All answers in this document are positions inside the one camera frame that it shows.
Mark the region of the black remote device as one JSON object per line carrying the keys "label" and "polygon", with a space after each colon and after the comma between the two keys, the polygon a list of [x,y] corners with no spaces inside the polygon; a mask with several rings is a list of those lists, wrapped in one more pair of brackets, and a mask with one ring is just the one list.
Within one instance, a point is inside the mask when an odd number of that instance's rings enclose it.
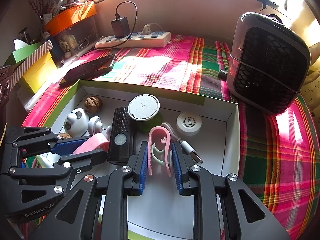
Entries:
{"label": "black remote device", "polygon": [[113,165],[126,165],[134,154],[136,127],[127,107],[114,111],[107,161]]}

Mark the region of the white cardboard box tray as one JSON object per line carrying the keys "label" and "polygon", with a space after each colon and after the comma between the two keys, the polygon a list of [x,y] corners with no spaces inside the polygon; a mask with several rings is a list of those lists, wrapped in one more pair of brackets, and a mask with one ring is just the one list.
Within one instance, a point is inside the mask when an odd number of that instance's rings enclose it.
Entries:
{"label": "white cardboard box tray", "polygon": [[[112,123],[114,110],[127,106],[140,94],[154,95],[163,120],[195,149],[202,166],[213,174],[237,173],[240,159],[240,121],[236,103],[163,88],[128,83],[82,80],[49,111],[44,122],[54,133],[63,130],[65,118],[84,104],[85,97],[103,100],[103,124]],[[175,177],[153,165],[143,194],[128,198],[129,239],[192,239],[194,199],[179,194]]]}

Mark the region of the pink silicone pouch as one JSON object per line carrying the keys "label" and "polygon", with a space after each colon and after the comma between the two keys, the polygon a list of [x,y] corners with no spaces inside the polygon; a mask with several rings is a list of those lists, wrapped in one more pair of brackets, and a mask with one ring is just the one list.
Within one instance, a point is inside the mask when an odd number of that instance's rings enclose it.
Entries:
{"label": "pink silicone pouch", "polygon": [[74,150],[73,155],[96,150],[98,148],[108,151],[109,140],[103,133],[96,133]]}

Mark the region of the yellow box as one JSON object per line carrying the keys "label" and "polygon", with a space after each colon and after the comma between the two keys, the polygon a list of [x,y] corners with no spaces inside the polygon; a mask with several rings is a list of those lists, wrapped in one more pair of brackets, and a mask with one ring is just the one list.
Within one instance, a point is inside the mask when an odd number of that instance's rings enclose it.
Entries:
{"label": "yellow box", "polygon": [[25,72],[18,83],[35,94],[56,70],[56,64],[48,51]]}

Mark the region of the walnut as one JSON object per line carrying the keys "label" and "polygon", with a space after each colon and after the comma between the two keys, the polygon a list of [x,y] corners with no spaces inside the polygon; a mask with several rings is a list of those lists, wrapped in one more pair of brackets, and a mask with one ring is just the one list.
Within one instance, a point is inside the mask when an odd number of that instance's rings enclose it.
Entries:
{"label": "walnut", "polygon": [[84,102],[84,110],[87,113],[98,113],[103,107],[103,101],[98,96],[89,96]]}
{"label": "walnut", "polygon": [[68,133],[59,133],[59,135],[60,135],[61,137],[63,137],[63,139],[69,139],[69,138],[72,138],[72,136],[71,136],[71,135],[69,135]]}

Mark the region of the orange storage box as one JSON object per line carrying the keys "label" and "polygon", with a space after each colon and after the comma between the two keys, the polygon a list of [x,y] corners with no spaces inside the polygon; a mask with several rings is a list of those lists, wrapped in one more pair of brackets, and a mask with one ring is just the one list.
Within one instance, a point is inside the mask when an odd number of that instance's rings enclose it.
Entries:
{"label": "orange storage box", "polygon": [[43,29],[50,33],[50,35],[56,36],[67,28],[96,14],[97,11],[94,2],[82,3],[57,14],[44,25]]}

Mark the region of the black smartphone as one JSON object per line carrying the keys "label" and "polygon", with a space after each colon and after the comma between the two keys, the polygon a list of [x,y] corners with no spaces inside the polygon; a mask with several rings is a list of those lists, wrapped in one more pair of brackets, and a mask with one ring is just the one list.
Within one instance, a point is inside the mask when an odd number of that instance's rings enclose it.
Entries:
{"label": "black smartphone", "polygon": [[78,80],[88,80],[109,73],[116,61],[116,54],[83,63],[70,69],[59,83],[61,88],[75,84]]}

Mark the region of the white green suction cup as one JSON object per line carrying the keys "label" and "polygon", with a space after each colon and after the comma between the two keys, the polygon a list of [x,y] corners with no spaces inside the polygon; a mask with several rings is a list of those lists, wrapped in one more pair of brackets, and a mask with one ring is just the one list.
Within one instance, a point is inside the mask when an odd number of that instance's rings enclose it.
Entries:
{"label": "white green suction cup", "polygon": [[149,133],[155,126],[160,126],[163,117],[159,100],[151,94],[141,94],[133,98],[128,107],[128,114],[142,133]]}

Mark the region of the white panda toy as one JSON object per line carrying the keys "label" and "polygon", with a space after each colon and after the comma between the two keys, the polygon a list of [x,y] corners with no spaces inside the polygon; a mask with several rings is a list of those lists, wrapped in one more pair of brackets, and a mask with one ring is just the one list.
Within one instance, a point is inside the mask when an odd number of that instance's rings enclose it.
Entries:
{"label": "white panda toy", "polygon": [[83,108],[77,108],[68,114],[64,122],[65,132],[71,137],[81,137],[87,132],[89,116]]}

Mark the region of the cream heart pattern curtain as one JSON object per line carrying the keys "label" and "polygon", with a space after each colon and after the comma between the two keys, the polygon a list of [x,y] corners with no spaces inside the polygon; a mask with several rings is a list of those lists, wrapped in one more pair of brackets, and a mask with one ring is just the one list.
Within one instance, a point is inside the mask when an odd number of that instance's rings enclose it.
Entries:
{"label": "cream heart pattern curtain", "polygon": [[319,22],[309,6],[303,2],[299,16],[291,29],[307,44],[311,63],[302,87],[302,95],[311,111],[319,112]]}

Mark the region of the grey portable fan heater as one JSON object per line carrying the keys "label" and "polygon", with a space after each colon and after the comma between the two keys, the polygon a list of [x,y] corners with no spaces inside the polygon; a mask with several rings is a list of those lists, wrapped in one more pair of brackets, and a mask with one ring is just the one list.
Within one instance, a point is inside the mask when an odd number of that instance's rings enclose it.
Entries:
{"label": "grey portable fan heater", "polygon": [[218,78],[236,98],[278,115],[300,93],[310,63],[310,50],[294,31],[270,16],[246,12],[236,24],[229,68]]}

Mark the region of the pink green clip holder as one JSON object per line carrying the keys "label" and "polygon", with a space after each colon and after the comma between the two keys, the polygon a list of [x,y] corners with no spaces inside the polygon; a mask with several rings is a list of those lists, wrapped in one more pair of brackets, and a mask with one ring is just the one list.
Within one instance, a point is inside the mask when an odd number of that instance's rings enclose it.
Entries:
{"label": "pink green clip holder", "polygon": [[152,175],[152,162],[165,168],[169,177],[172,176],[171,135],[162,126],[153,127],[148,135],[148,173]]}

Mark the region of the white round tape roll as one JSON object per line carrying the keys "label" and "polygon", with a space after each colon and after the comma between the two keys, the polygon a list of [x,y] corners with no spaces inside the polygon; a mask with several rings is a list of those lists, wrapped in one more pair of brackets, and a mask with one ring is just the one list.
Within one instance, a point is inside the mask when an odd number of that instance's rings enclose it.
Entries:
{"label": "white round tape roll", "polygon": [[176,119],[178,131],[185,136],[193,136],[199,133],[202,126],[202,119],[193,112],[183,112]]}

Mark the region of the white knob hook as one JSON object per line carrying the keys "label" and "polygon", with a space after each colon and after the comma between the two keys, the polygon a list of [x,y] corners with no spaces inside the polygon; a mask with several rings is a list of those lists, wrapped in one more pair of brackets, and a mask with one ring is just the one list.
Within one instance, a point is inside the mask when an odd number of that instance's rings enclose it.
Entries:
{"label": "white knob hook", "polygon": [[110,140],[111,132],[112,132],[112,126],[104,126],[104,124],[101,122],[101,118],[99,116],[93,116],[90,118],[87,126],[88,133],[90,135],[95,135],[97,133],[103,133],[105,137]]}

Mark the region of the green tissue box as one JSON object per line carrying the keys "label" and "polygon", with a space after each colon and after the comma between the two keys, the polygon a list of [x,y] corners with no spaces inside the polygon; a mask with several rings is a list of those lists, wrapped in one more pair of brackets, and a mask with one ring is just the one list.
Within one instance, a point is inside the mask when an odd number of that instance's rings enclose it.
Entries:
{"label": "green tissue box", "polygon": [[28,58],[37,48],[42,45],[42,42],[27,44],[26,42],[14,39],[15,50],[10,54],[4,63],[5,66],[19,66],[26,58]]}

